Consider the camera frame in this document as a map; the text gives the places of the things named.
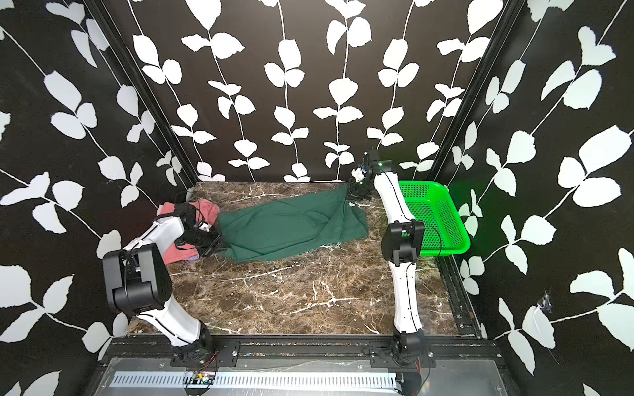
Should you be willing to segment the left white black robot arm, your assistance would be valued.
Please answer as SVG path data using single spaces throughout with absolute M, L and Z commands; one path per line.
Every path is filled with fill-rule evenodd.
M 219 212 L 208 200 L 175 204 L 140 237 L 102 259 L 109 306 L 151 324 L 168 338 L 173 366 L 204 368 L 217 361 L 217 346 L 206 325 L 174 297 L 167 263 L 171 247 L 192 249 L 199 257 L 215 252 L 221 242 L 215 227 Z

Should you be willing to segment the dark green t-shirt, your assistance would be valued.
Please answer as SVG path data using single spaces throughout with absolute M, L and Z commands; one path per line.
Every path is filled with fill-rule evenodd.
M 324 245 L 368 236 L 366 212 L 352 206 L 348 188 L 313 192 L 219 214 L 223 254 L 236 262 L 272 262 Z

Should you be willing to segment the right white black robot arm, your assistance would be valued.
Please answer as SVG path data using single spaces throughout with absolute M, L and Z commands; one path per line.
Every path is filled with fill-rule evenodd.
M 425 225 L 407 206 L 392 162 L 381 159 L 376 150 L 363 155 L 363 161 L 352 171 L 348 182 L 350 200 L 369 200 L 373 196 L 381 199 L 387 217 L 381 254 L 389 264 L 395 296 L 391 353 L 407 361 L 424 351 L 415 275 Z

